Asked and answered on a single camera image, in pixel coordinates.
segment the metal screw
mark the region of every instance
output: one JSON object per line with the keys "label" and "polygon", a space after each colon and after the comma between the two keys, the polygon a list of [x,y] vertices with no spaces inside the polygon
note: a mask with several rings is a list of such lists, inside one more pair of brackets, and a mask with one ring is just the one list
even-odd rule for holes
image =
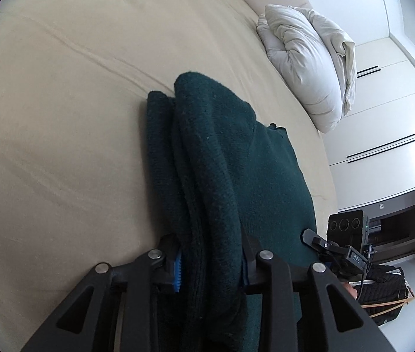
{"label": "metal screw", "polygon": [[97,266],[95,266],[95,271],[98,274],[105,274],[110,266],[108,266],[106,263],[99,263]]}
{"label": "metal screw", "polygon": [[162,256],[162,252],[159,249],[152,249],[147,253],[150,259],[157,260]]}
{"label": "metal screw", "polygon": [[326,271],[326,266],[323,263],[317,262],[312,265],[312,269],[317,273],[324,273]]}
{"label": "metal screw", "polygon": [[260,258],[264,260],[271,260],[273,259],[274,254],[270,252],[269,250],[261,250],[260,251]]}

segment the white pillow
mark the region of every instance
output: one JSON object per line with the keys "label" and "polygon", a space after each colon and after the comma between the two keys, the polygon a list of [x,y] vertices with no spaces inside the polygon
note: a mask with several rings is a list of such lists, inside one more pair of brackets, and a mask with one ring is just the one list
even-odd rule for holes
{"label": "white pillow", "polygon": [[318,33],[301,12],[280,5],[266,6],[257,30],[270,62],[315,127],[330,132],[342,117],[343,102],[333,60]]}
{"label": "white pillow", "polygon": [[307,17],[307,21],[310,22],[328,49],[338,76],[341,96],[343,97],[343,116],[345,116],[351,110],[356,94],[356,43],[335,22],[319,14],[319,12],[307,8],[292,6],[291,8]]}

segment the green fabric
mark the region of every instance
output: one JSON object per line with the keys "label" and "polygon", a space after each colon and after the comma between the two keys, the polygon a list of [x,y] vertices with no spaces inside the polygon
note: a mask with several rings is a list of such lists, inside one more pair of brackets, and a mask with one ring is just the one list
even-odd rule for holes
{"label": "green fabric", "polygon": [[182,292],[159,306],[162,346],[256,350],[261,304],[249,298],[247,320],[241,225],[290,263],[316,260],[300,242],[304,229],[315,230],[314,207],[286,130],[258,123],[232,91],[188,72],[175,82],[175,99],[149,93],[147,151],[183,251]]}

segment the bed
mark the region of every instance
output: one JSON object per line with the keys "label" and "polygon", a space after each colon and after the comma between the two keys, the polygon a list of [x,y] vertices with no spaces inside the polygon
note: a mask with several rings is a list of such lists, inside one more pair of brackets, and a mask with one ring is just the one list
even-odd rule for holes
{"label": "bed", "polygon": [[243,0],[0,2],[0,351],[19,351],[92,265],[157,242],[145,100],[183,72],[286,127],[324,235],[337,205],[323,142],[257,20]]}

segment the backpack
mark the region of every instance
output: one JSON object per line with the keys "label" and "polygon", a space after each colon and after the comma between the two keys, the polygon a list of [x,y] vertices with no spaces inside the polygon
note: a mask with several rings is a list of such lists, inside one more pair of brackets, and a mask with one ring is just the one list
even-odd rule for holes
{"label": "backpack", "polygon": [[[401,275],[389,273],[394,270],[399,270]],[[377,326],[396,319],[405,304],[404,299],[407,299],[409,295],[403,270],[393,266],[372,265],[366,280],[372,280],[375,283],[362,285],[359,303]],[[361,286],[358,285],[354,288],[360,294]]]}

